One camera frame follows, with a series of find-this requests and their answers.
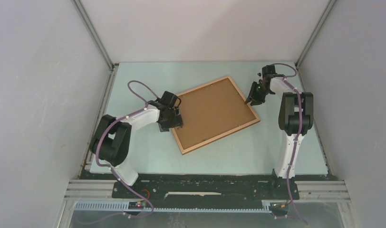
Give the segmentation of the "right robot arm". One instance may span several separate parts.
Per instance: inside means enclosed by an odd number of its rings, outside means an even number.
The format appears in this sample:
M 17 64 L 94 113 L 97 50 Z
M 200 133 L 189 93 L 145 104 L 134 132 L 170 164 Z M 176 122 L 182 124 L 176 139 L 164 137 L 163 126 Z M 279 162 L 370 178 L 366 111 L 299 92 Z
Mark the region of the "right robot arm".
M 293 75 L 278 74 L 277 63 L 266 65 L 258 73 L 260 79 L 251 85 L 245 104 L 251 106 L 265 103 L 267 95 L 277 95 L 280 100 L 278 125 L 282 131 L 282 144 L 279 160 L 274 168 L 278 178 L 295 177 L 295 163 L 304 136 L 314 124 L 314 95 L 300 92 L 288 78 L 295 77 L 297 71 L 288 64 L 280 63 L 294 71 Z

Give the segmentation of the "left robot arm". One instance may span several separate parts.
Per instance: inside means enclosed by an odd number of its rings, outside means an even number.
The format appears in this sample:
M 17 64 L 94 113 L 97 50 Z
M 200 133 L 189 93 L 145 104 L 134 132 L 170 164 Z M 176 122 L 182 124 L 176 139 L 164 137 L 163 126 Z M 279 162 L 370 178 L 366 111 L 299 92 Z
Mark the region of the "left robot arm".
M 107 167 L 124 184 L 123 191 L 131 198 L 141 194 L 138 172 L 128 159 L 132 134 L 150 124 L 158 124 L 161 132 L 182 127 L 182 100 L 165 91 L 155 100 L 146 101 L 143 108 L 122 117 L 106 114 L 101 117 L 91 139 L 89 150 L 99 167 Z

